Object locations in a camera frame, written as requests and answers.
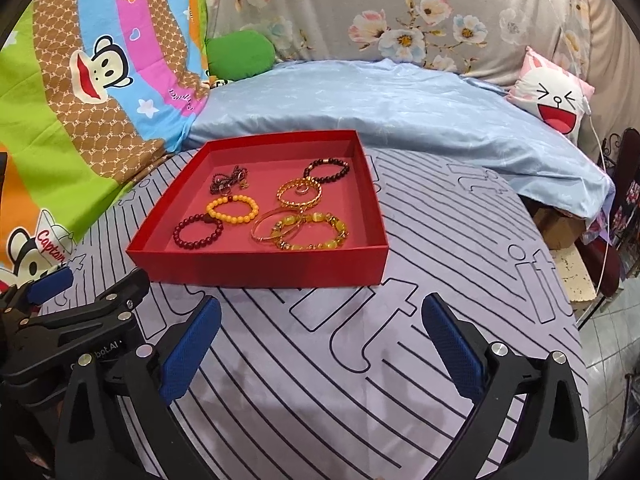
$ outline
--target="cartoon face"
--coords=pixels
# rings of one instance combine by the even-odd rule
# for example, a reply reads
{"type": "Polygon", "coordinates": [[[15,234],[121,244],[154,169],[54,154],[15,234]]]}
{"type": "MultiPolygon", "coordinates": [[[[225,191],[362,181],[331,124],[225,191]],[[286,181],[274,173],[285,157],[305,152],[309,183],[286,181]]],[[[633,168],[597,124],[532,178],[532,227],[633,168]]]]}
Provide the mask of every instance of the cartoon face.
{"type": "Polygon", "coordinates": [[[122,88],[133,83],[127,57],[111,36],[98,38],[91,57],[76,50],[69,59],[69,68],[74,94],[88,104],[105,103],[109,87],[122,88]]]}
{"type": "Polygon", "coordinates": [[[38,250],[35,238],[25,229],[17,228],[9,236],[7,253],[14,263],[14,270],[0,268],[0,292],[12,285],[22,285],[37,280],[55,268],[38,250]]]}
{"type": "Polygon", "coordinates": [[[571,134],[577,125],[578,108],[582,111],[582,93],[562,73],[539,68],[525,78],[537,86],[535,99],[539,117],[563,135],[571,134]]]}

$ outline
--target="jewelry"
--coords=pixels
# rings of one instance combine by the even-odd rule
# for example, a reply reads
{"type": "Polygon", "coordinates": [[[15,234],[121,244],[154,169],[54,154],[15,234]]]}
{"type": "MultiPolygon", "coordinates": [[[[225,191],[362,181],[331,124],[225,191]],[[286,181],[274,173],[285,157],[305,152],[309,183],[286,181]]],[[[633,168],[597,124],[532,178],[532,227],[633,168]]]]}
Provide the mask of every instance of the jewelry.
{"type": "MultiPolygon", "coordinates": [[[[304,173],[302,174],[304,178],[310,179],[312,178],[316,182],[320,184],[326,184],[327,182],[335,182],[336,180],[340,180],[342,177],[346,176],[349,173],[349,164],[340,160],[339,158],[330,157],[330,158],[316,158],[311,164],[309,164],[304,173]],[[328,176],[311,176],[311,170],[313,168],[317,168],[318,166],[322,166],[324,164],[335,164],[336,166],[341,166],[342,169],[338,171],[336,174],[328,175],[328,176]]],[[[296,188],[296,193],[298,195],[307,194],[309,191],[309,186],[306,184],[300,184],[296,188]]]]}
{"type": "Polygon", "coordinates": [[[282,186],[280,186],[280,189],[276,193],[276,198],[278,199],[278,202],[280,202],[281,206],[287,207],[289,209],[300,209],[302,211],[318,205],[321,196],[322,186],[320,186],[320,183],[314,178],[294,178],[293,180],[289,180],[288,182],[282,184],[282,186]],[[313,187],[318,192],[318,194],[313,197],[312,200],[308,200],[308,202],[290,202],[289,200],[284,200],[282,198],[282,195],[287,189],[299,186],[313,187]]]}
{"type": "Polygon", "coordinates": [[[301,211],[297,210],[297,211],[292,211],[291,209],[287,208],[287,207],[279,207],[277,209],[273,209],[267,213],[265,213],[264,215],[262,215],[260,218],[258,218],[255,222],[254,222],[254,226],[251,228],[251,238],[253,238],[256,242],[268,242],[270,240],[275,240],[276,238],[284,238],[287,235],[289,235],[290,233],[297,231],[298,229],[300,229],[300,226],[303,223],[303,217],[301,215],[301,211]],[[295,214],[289,214],[287,216],[285,216],[281,222],[283,224],[284,227],[289,227],[288,229],[286,229],[285,231],[278,231],[277,233],[271,233],[271,236],[256,236],[255,232],[258,229],[258,225],[260,225],[262,222],[264,222],[268,217],[273,216],[275,214],[278,213],[284,213],[284,212],[290,212],[290,213],[295,213],[295,214]]]}
{"type": "Polygon", "coordinates": [[[207,204],[207,213],[210,217],[217,218],[223,222],[228,222],[229,224],[241,224],[243,222],[248,224],[258,215],[258,211],[260,211],[260,209],[258,208],[257,203],[255,203],[255,200],[250,196],[245,195],[223,196],[207,204]],[[246,216],[230,216],[213,211],[220,204],[226,204],[229,201],[246,202],[251,206],[251,212],[246,216]]]}
{"type": "MultiPolygon", "coordinates": [[[[304,223],[309,222],[327,222],[330,224],[335,231],[338,233],[337,237],[333,240],[329,240],[328,242],[324,242],[322,244],[310,244],[307,246],[290,244],[283,240],[283,237],[276,237],[276,247],[279,249],[283,249],[285,251],[301,251],[301,250],[309,250],[309,249],[337,249],[340,247],[344,241],[347,239],[349,233],[347,232],[347,226],[344,222],[338,218],[336,218],[331,213],[312,213],[307,215],[301,215],[304,223]]],[[[282,231],[282,227],[284,226],[284,221],[280,220],[276,225],[273,226],[271,231],[271,235],[274,236],[277,233],[282,231]]]]}
{"type": "Polygon", "coordinates": [[[174,229],[174,242],[178,247],[183,249],[199,249],[201,247],[206,247],[215,242],[220,235],[222,234],[222,222],[218,219],[211,218],[209,215],[201,214],[201,215],[193,215],[188,218],[185,218],[182,222],[180,222],[174,229]],[[187,225],[193,224],[194,222],[204,222],[205,224],[215,224],[216,230],[213,231],[213,234],[202,238],[201,240],[196,240],[195,242],[186,242],[180,238],[180,231],[182,231],[187,225]]]}
{"type": "Polygon", "coordinates": [[[246,181],[247,169],[236,166],[231,172],[231,175],[224,173],[216,173],[211,180],[211,186],[209,190],[212,195],[231,195],[231,186],[234,184],[240,184],[240,189],[246,189],[249,184],[246,181]]]}

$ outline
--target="cat cushion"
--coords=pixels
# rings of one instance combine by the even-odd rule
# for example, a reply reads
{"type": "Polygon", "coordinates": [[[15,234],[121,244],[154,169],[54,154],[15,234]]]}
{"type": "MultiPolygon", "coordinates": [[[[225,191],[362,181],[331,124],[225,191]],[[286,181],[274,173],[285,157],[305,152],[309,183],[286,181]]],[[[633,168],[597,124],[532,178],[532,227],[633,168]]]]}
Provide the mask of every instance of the cat cushion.
{"type": "Polygon", "coordinates": [[[520,78],[506,99],[577,144],[593,92],[593,86],[527,47],[520,78]]]}

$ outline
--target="gold bracelet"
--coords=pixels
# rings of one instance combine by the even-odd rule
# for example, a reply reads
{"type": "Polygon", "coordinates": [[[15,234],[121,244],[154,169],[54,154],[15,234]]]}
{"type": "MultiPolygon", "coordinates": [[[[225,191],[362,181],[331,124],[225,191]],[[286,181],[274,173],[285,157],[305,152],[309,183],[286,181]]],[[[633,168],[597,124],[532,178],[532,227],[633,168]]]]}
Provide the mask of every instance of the gold bracelet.
{"type": "Polygon", "coordinates": [[[337,249],[340,247],[344,241],[347,239],[349,233],[347,232],[347,226],[344,222],[338,218],[336,218],[331,213],[312,213],[312,214],[303,214],[300,215],[303,219],[303,223],[308,222],[327,222],[335,229],[338,233],[337,237],[333,240],[329,240],[328,242],[324,242],[322,244],[309,244],[307,246],[290,244],[286,242],[282,236],[275,236],[277,233],[281,232],[284,222],[280,220],[276,225],[273,226],[271,230],[271,235],[275,236],[275,244],[279,249],[283,249],[285,251],[301,251],[301,250],[309,250],[309,249],[337,249]]]}
{"type": "Polygon", "coordinates": [[[304,211],[305,209],[310,209],[318,205],[321,196],[322,186],[320,186],[320,183],[316,182],[312,178],[294,178],[293,180],[289,180],[288,182],[280,186],[280,189],[276,193],[276,198],[278,199],[278,202],[280,202],[281,206],[287,207],[289,209],[300,209],[300,211],[304,211]],[[282,195],[287,189],[298,186],[313,187],[318,192],[318,194],[308,202],[290,202],[289,200],[284,200],[282,198],[282,195]]]}
{"type": "Polygon", "coordinates": [[[207,213],[211,218],[217,218],[218,220],[222,220],[223,222],[228,222],[229,224],[241,224],[241,223],[248,224],[251,220],[253,220],[258,215],[258,211],[260,211],[260,209],[258,208],[257,203],[255,203],[255,200],[250,196],[245,196],[245,195],[233,195],[231,197],[222,196],[214,200],[213,202],[210,202],[207,204],[207,213]],[[231,216],[231,215],[225,215],[222,213],[218,213],[217,211],[214,211],[214,209],[217,206],[219,206],[220,204],[225,204],[230,200],[232,202],[247,203],[249,206],[251,206],[251,212],[245,216],[231,216]]]}
{"type": "Polygon", "coordinates": [[[288,207],[279,207],[277,209],[273,209],[262,215],[254,222],[254,226],[251,228],[251,238],[253,238],[256,242],[269,242],[271,240],[275,240],[276,238],[284,238],[290,233],[300,229],[300,226],[303,223],[303,216],[301,215],[301,213],[302,211],[300,211],[299,209],[297,211],[293,211],[288,207]],[[255,232],[258,228],[258,225],[264,222],[268,217],[284,212],[295,213],[289,214],[281,220],[283,227],[288,226],[289,229],[277,232],[272,231],[271,236],[256,236],[255,232]]]}

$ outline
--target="red box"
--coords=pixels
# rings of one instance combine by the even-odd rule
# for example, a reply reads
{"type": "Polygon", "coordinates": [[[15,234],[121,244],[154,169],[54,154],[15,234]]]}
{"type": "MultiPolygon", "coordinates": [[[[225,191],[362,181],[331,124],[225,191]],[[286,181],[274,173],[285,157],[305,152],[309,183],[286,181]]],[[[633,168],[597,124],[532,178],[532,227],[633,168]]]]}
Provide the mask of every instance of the red box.
{"type": "MultiPolygon", "coordinates": [[[[315,176],[339,171],[319,166],[315,176]]],[[[302,197],[309,200],[313,195],[302,197]]],[[[301,201],[294,190],[288,200],[301,201]]],[[[230,215],[246,214],[247,204],[219,206],[230,215]]],[[[268,235],[283,215],[260,226],[268,235]]],[[[185,240],[197,240],[212,232],[212,224],[194,222],[183,229],[185,240]]],[[[320,243],[335,237],[326,222],[303,225],[295,244],[320,243]]],[[[214,140],[189,161],[151,210],[127,248],[135,264],[155,282],[189,283],[250,288],[313,288],[377,285],[382,280],[389,246],[369,166],[356,132],[290,132],[214,140]],[[316,158],[346,160],[351,171],[342,179],[322,186],[322,200],[310,211],[331,212],[347,225],[344,245],[335,250],[280,250],[272,242],[250,237],[252,224],[224,224],[220,238],[206,248],[185,250],[175,245],[176,225],[190,215],[204,213],[212,196],[214,173],[230,174],[235,165],[246,167],[249,187],[234,193],[252,197],[260,215],[279,206],[276,191],[287,180],[302,177],[316,158]]]]}

